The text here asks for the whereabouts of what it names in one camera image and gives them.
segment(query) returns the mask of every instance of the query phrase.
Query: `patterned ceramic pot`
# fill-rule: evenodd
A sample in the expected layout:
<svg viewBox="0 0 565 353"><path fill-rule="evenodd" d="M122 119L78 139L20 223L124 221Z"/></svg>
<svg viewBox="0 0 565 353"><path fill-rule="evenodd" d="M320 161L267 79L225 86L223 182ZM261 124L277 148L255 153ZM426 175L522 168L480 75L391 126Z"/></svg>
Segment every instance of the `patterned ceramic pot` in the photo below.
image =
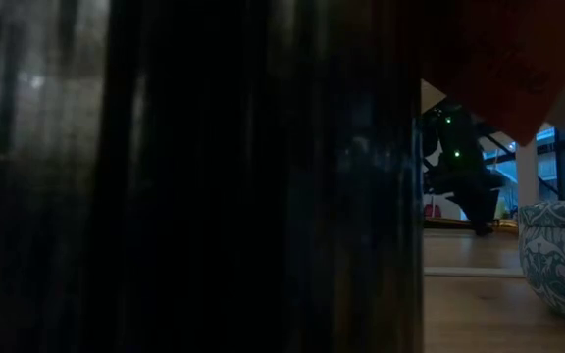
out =
<svg viewBox="0 0 565 353"><path fill-rule="evenodd" d="M520 209L520 263L533 291L565 317L565 202Z"/></svg>

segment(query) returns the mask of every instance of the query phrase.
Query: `glass panel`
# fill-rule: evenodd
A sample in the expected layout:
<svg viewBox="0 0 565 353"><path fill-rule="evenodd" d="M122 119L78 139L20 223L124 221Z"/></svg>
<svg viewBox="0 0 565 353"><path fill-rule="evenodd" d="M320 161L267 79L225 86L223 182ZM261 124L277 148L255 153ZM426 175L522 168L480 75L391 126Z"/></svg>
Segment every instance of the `glass panel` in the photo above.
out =
<svg viewBox="0 0 565 353"><path fill-rule="evenodd" d="M538 176L550 187L539 182L539 200L557 201L557 194L551 190L557 190L557 160L554 152L544 153L538 156Z"/></svg>
<svg viewBox="0 0 565 353"><path fill-rule="evenodd" d="M516 172L516 161L507 161L490 165L488 169L496 171L505 179L505 185L500 188L498 193L498 203L496 204L497 219L511 219L515 216L518 209L518 179Z"/></svg>
<svg viewBox="0 0 565 353"><path fill-rule="evenodd" d="M538 146L555 142L555 128L550 127L538 132L538 135L536 136L536 141L538 142ZM506 147L510 152L515 152L517 147L516 142L511 142ZM505 154L506 154L505 151L501 149L496 149L496 150L483 152L483 158L484 160L488 160L488 159L504 156Z"/></svg>

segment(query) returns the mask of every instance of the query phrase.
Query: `white pillar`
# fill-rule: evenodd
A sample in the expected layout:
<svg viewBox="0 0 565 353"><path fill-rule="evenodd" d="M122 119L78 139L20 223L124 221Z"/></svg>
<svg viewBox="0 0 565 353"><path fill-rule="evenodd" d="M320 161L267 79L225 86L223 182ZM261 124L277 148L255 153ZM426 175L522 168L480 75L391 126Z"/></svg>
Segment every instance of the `white pillar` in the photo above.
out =
<svg viewBox="0 0 565 353"><path fill-rule="evenodd" d="M516 172L518 174L518 206L538 203L538 150L534 140L525 147L516 148Z"/></svg>

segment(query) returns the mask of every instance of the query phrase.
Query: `red fabric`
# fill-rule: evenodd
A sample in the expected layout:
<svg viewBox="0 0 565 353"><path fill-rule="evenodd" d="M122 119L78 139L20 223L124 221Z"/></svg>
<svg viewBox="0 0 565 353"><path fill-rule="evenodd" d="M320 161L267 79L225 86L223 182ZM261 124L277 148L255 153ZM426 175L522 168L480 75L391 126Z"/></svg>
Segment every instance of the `red fabric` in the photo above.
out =
<svg viewBox="0 0 565 353"><path fill-rule="evenodd" d="M424 207L424 217L441 217L441 208L438 205L436 205L436 213L434 215L431 210L431 204L427 204Z"/></svg>
<svg viewBox="0 0 565 353"><path fill-rule="evenodd" d="M427 3L423 79L529 143L565 87L565 1Z"/></svg>

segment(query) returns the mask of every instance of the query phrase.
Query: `wooden floor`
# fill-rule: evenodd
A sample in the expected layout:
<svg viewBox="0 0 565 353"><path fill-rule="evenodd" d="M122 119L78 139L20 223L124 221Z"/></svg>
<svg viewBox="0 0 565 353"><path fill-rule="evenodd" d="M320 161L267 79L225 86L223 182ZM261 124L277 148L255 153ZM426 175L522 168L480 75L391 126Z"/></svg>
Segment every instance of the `wooden floor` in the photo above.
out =
<svg viewBox="0 0 565 353"><path fill-rule="evenodd" d="M425 277L425 353L565 352L565 320L521 278Z"/></svg>
<svg viewBox="0 0 565 353"><path fill-rule="evenodd" d="M425 233L425 266L519 268L513 237ZM523 278L425 277L425 353L565 352L565 320Z"/></svg>
<svg viewBox="0 0 565 353"><path fill-rule="evenodd" d="M425 234L424 265L428 267L520 268L518 238L511 234Z"/></svg>

